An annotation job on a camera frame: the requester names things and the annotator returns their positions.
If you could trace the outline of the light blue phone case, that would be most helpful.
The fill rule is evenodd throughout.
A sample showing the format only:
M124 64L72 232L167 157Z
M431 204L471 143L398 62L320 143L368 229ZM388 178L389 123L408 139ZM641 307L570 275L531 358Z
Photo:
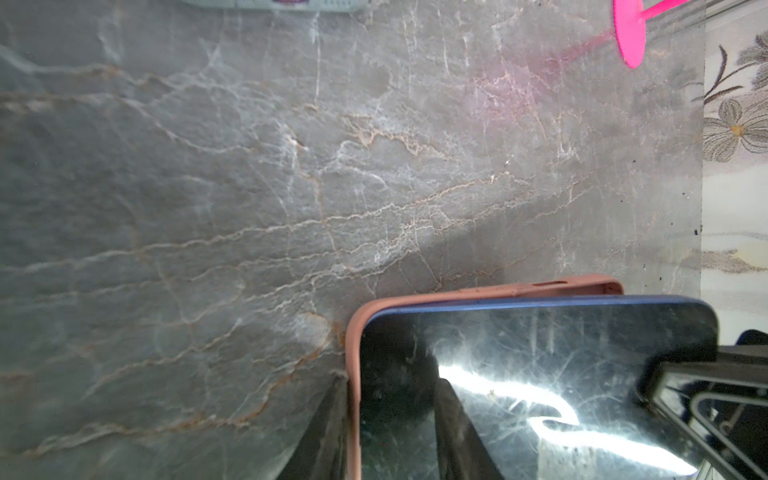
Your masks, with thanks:
M368 6L367 0L183 0L183 3L208 9L285 10L350 13Z

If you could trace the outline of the blue-edged black phone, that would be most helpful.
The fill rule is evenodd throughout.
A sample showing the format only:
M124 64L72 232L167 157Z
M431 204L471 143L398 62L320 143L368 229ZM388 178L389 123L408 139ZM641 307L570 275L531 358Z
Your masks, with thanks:
M390 307L360 336L364 479L439 477L445 380L506 479L685 479L700 457L644 394L663 362L715 357L718 320L680 296Z

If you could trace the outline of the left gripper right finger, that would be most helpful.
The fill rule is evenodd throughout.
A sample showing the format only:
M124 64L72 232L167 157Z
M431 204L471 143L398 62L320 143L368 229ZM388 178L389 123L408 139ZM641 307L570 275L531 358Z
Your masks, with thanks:
M434 391L439 475L446 480L502 480L450 382L440 378Z

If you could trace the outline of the salmon pink phone case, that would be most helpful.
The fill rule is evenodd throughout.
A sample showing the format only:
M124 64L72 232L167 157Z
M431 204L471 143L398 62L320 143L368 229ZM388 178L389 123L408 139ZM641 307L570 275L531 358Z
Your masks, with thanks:
M387 297L376 299L362 305L351 317L347 325L345 336L346 371L349 377L349 423L347 430L346 477L348 479L360 479L362 477L360 446L360 343L367 322L371 320L375 314L385 309L395 307L437 304L453 301L579 295L622 295L623 293L624 287L619 280L607 275L589 274L564 277L557 280L538 283L515 283L486 287L471 287L456 291Z

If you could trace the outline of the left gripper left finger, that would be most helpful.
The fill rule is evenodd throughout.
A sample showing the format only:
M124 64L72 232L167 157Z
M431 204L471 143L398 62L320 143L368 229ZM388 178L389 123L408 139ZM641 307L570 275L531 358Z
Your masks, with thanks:
M346 478L348 397L348 378L335 375L278 480Z

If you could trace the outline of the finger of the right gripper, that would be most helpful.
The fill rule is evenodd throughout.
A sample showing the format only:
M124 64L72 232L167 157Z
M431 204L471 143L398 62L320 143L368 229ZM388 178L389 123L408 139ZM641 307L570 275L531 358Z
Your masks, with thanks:
M644 401L723 478L767 477L765 345L722 347L712 362L659 362Z

